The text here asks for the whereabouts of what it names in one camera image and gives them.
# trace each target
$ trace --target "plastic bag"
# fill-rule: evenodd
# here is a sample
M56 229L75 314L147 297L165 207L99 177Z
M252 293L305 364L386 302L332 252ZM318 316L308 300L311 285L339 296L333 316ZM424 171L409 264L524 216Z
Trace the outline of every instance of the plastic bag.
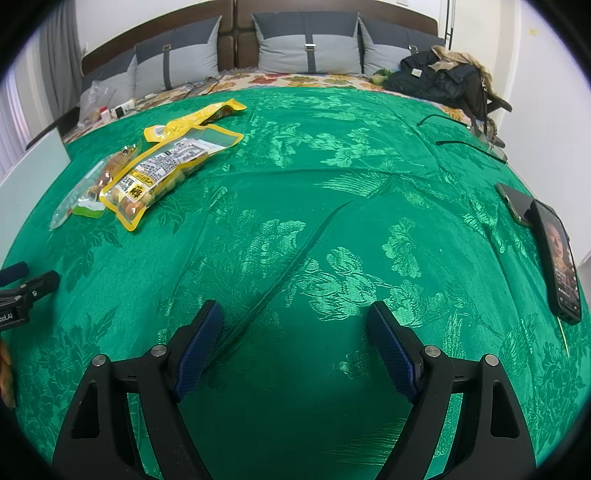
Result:
M188 128L137 157L100 193L130 232L158 199L184 182L209 157L236 145L244 135L217 125Z
M144 137L148 142L163 142L167 138L178 135L179 132L186 132L189 128L206 125L225 116L233 115L234 112L245 110L246 106L233 98L227 102L218 102L193 112L190 115L182 116L171 120L166 125L154 125L144 130Z
M115 94L113 87L103 85L102 82L92 82L90 88L80 97L80 122L100 120L101 107L109 105Z
M49 230L61 226L72 213L100 217L105 210L105 205L99 201L100 190L137 156L138 151L139 146L132 145L99 160L60 202Z

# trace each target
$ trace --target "floral bedsheet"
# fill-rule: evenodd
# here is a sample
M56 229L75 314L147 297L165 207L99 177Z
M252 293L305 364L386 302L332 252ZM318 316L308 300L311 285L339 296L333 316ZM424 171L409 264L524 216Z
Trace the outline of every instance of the floral bedsheet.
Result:
M290 73L261 73L250 71L229 72L221 75L216 79L217 83L205 82L204 85L195 86L193 84L182 85L167 92L161 92L149 100L141 100L137 102L135 111L133 113L144 112L150 108L166 105L168 103L176 102L178 100L185 100L195 96L209 95L214 92L234 92L236 90L245 90L251 88L268 88L268 87L342 87L354 88L357 90L367 90L370 92L381 92L387 95L395 95L403 98L411 98L408 95L403 95L398 92L389 92L379 85L371 83L364 77L350 77L347 75L304 75L304 74L290 74ZM451 116L454 120L470 125L470 118L460 109L450 108L440 103L429 102L441 111ZM63 142L68 144L80 137L83 137L89 132L102 127L104 124L101 120L95 123L86 123L79 125L74 130L69 132L64 138Z

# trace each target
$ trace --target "clothing pile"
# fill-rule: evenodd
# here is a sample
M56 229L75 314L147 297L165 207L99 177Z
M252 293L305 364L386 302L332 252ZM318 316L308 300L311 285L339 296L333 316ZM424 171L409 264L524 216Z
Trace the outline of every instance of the clothing pile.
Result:
M512 109L493 91L492 75L482 63L440 45L403 59L398 72L377 74L383 75L381 85L386 90L461 108L473 124L474 119L490 122L487 114L499 107Z

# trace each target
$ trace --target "clear plastic bag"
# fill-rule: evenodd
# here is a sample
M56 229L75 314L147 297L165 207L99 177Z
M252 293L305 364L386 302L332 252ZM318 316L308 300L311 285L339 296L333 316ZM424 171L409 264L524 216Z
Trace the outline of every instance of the clear plastic bag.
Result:
M133 231L154 202L184 182L209 157L236 145L243 137L217 125L188 128L129 163L101 191L100 201Z
M98 121L101 107L109 105L115 91L116 89L113 87L108 87L102 82L93 81L90 88L80 98L79 121Z
M107 185L138 154L139 146L132 145L99 160L71 189L53 213L49 230L61 226L72 214L98 218L105 211L99 201L101 189Z

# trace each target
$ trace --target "black jacket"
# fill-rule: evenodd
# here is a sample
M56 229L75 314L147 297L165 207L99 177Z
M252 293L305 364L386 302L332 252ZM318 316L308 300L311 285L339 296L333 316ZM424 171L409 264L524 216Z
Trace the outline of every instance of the black jacket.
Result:
M390 75L382 85L386 90L461 108L468 116L484 120L486 93L478 69L467 63L451 70L435 71L429 67L438 61L432 51L415 53L403 59L400 71ZM412 75L413 69L421 70L421 76Z

